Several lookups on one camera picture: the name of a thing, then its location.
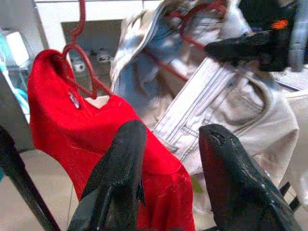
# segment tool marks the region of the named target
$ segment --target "red shirt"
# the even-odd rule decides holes
[[[35,147],[63,166],[80,199],[92,169],[107,152],[116,131],[123,123],[140,119],[131,105],[116,95],[100,109],[89,104],[61,78],[65,71],[59,56],[57,51],[46,50],[34,61],[28,82],[30,128]],[[71,69],[67,74],[73,77]],[[138,228],[195,230],[190,177],[149,129],[142,181],[146,207],[139,206]]]

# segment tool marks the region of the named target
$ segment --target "red hanger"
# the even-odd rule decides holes
[[[83,49],[77,45],[77,36],[80,35],[83,31],[83,28],[85,27],[85,21],[86,21],[86,9],[85,9],[85,0],[79,0],[79,8],[80,8],[80,20],[75,29],[71,31],[71,37],[72,37],[72,42],[67,44],[64,49],[63,49],[63,60],[64,63],[67,63],[66,56],[67,53],[71,50],[76,50],[80,56],[82,57],[83,61],[85,62],[88,70],[89,70],[89,75],[92,83],[92,91],[84,88],[81,86],[79,83],[76,82],[75,77],[70,78],[66,77],[65,79],[70,82],[73,86],[77,87],[80,89],[83,93],[87,94],[90,96],[92,99],[97,98],[97,90],[99,88],[103,89],[109,96],[112,95],[112,92],[108,87],[106,87],[96,76],[93,70],[93,67],[91,65],[91,62],[86,55],[86,53],[83,51]]]
[[[187,36],[184,34],[185,28],[187,26],[187,23],[189,21],[189,19],[195,15],[197,12],[199,12],[200,10],[211,10],[211,9],[216,9],[217,11],[219,11],[220,13],[222,13],[223,15],[226,12],[226,8],[223,5],[223,0],[216,0],[214,2],[211,3],[204,3],[204,4],[200,4],[197,5],[195,7],[193,7],[187,14],[183,14],[182,12],[171,12],[168,14],[168,16],[170,17],[176,17],[176,18],[181,18],[182,19],[182,23],[181,23],[181,27],[180,27],[180,36],[181,38],[190,43],[195,45],[197,48],[201,49],[202,51],[205,51],[205,46],[204,44],[197,42],[195,40],[193,40],[193,38],[191,38],[190,36]],[[157,59],[155,56],[153,56],[150,52],[148,52],[146,49],[143,50],[143,53],[145,53],[151,60],[153,60],[155,63],[157,63],[159,66],[161,66],[163,69],[173,73],[176,77],[178,77],[179,79],[182,79],[183,81],[187,82],[188,78],[184,75],[182,75],[181,73],[179,73],[176,69],[174,69],[171,65],[165,64],[162,61],[160,61],[159,59]]]

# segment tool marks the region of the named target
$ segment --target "orange light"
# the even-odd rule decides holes
[[[285,29],[288,26],[288,20],[279,20],[271,25],[271,28],[275,30]]]

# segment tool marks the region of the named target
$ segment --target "light denim jacket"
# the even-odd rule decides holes
[[[198,229],[214,225],[198,147],[199,127],[218,123],[238,136],[244,148],[277,186],[298,137],[295,115],[275,81],[261,73],[256,63],[235,68],[218,63],[205,52],[183,42],[179,19],[163,16],[169,11],[186,13],[191,1],[165,0],[154,11],[143,11],[122,22],[120,44],[112,64],[112,90],[128,100],[159,140],[183,163],[204,189],[194,194]],[[238,37],[250,27],[231,0],[223,19],[213,11],[201,11],[186,33],[207,44]],[[187,76],[177,79],[149,59],[155,57]],[[198,226],[208,218],[207,224]]]

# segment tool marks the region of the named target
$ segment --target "tiled floor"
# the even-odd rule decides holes
[[[70,178],[55,160],[43,152],[26,152],[21,157],[61,230],[66,230],[78,205]],[[43,230],[8,177],[0,183],[0,196],[0,231]],[[291,202],[294,196],[291,189],[285,200]],[[295,218],[303,231],[308,231],[308,212],[300,207]]]

